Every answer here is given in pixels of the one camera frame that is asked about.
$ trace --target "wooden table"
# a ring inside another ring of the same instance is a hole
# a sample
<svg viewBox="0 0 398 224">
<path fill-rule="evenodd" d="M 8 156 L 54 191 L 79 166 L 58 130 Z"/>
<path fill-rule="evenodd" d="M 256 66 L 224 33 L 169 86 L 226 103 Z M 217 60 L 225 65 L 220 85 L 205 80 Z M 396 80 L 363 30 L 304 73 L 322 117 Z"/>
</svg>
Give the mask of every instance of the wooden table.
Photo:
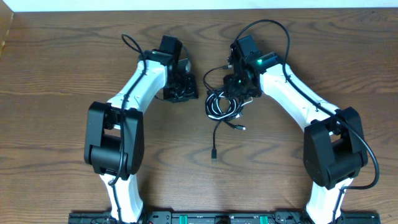
<svg viewBox="0 0 398 224">
<path fill-rule="evenodd" d="M 398 11 L 285 9 L 17 13 L 0 59 L 1 223 L 66 223 L 68 213 L 106 210 L 105 187 L 83 160 L 86 114 L 93 101 L 116 94 L 136 69 L 137 54 L 162 35 L 177 36 L 192 55 L 199 100 L 154 100 L 144 118 L 146 151 L 138 173 L 147 205 L 174 210 L 301 209 L 312 181 L 303 166 L 303 133 L 272 98 L 262 96 L 217 132 L 206 117 L 203 74 L 225 63 L 246 25 L 275 19 L 291 34 L 289 64 L 297 76 L 340 108 L 361 115 L 381 167 L 377 186 L 348 191 L 343 210 L 377 211 L 398 222 Z M 264 52 L 284 53 L 283 32 L 271 24 L 250 32 Z M 226 72 L 208 77 L 219 86 Z M 354 185 L 373 179 L 373 164 Z"/>
</svg>

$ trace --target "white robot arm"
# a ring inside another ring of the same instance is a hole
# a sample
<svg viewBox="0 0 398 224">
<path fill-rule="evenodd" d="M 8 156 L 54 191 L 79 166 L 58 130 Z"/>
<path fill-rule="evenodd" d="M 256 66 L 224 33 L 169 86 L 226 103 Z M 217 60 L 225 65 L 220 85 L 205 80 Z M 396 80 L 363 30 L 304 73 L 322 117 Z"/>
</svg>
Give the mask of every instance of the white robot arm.
<svg viewBox="0 0 398 224">
<path fill-rule="evenodd" d="M 251 35 L 239 39 L 240 34 L 231 44 L 228 61 L 234 73 L 224 77 L 223 91 L 226 97 L 239 100 L 260 97 L 264 92 L 293 117 L 304 132 L 303 161 L 313 180 L 306 212 L 315 224 L 333 222 L 341 214 L 344 194 L 340 195 L 340 189 L 349 186 L 368 162 L 365 146 L 345 128 L 354 127 L 363 138 L 359 114 L 352 108 L 340 110 L 322 99 L 287 64 L 284 73 L 284 59 L 275 53 L 264 55 Z M 333 134 L 340 139 L 331 142 Z"/>
<path fill-rule="evenodd" d="M 127 100 L 126 109 L 135 108 L 142 113 L 145 113 L 150 102 L 155 97 L 155 94 L 166 85 L 167 81 L 167 66 L 162 65 L 160 62 L 146 60 L 147 71 L 141 78 L 139 83 L 135 86 Z M 123 89 L 114 97 L 108 100 L 114 108 L 121 108 L 124 94 L 135 83 L 144 69 L 143 61 L 137 65 L 137 70 Z M 99 175 L 103 180 L 109 197 L 111 199 L 112 211 L 111 216 L 118 220 L 118 211 L 112 187 L 108 185 L 109 181 L 114 179 L 114 175 L 103 174 Z M 120 207 L 123 208 L 121 212 L 122 220 L 126 223 L 136 223 L 141 215 L 144 203 L 142 202 L 137 186 L 136 175 L 129 176 L 128 180 L 118 180 L 116 183 L 116 195 L 118 196 Z"/>
<path fill-rule="evenodd" d="M 320 98 L 316 93 L 309 89 L 309 87 L 301 82 L 296 75 L 294 75 L 288 65 L 286 65 L 286 72 L 290 75 L 292 82 L 294 82 L 309 97 L 321 103 L 327 110 L 336 111 L 338 109 L 337 106 Z M 275 99 L 276 102 L 278 102 L 291 115 L 291 117 L 293 117 L 303 131 L 305 127 L 311 124 L 312 121 L 323 121 L 330 117 L 324 112 L 318 110 L 316 106 L 305 99 L 289 82 L 286 81 L 282 72 L 281 64 L 278 63 L 277 65 L 268 68 L 267 72 L 260 75 L 260 79 L 261 90 Z M 339 189 L 342 186 L 349 185 L 352 181 L 352 178 L 347 178 L 336 184 L 336 186 L 330 190 L 313 182 L 311 198 L 307 203 L 306 211 L 316 224 L 327 224 L 332 221 L 333 209 L 335 208 Z M 336 218 L 340 216 L 340 206 L 342 202 L 343 199 L 340 200 L 340 204 L 336 211 Z"/>
<path fill-rule="evenodd" d="M 195 77 L 189 73 L 190 62 L 187 59 L 178 61 L 181 49 L 179 40 L 164 36 L 159 50 L 143 53 L 146 71 L 143 71 L 145 66 L 141 58 L 136 72 L 117 95 L 107 103 L 94 102 L 89 108 L 85 161 L 93 166 L 105 183 L 114 220 L 121 218 L 124 223 L 138 223 L 140 220 L 144 204 L 139 196 L 136 172 L 144 155 L 142 117 L 155 94 L 163 88 L 166 101 L 198 98 Z M 124 96 L 133 85 L 124 107 L 125 119 L 121 121 Z M 123 168 L 121 179 L 111 187 L 108 183 L 115 178 L 120 165 L 121 138 L 105 134 L 104 129 L 120 129 L 121 122 L 124 123 L 125 132 Z"/>
</svg>

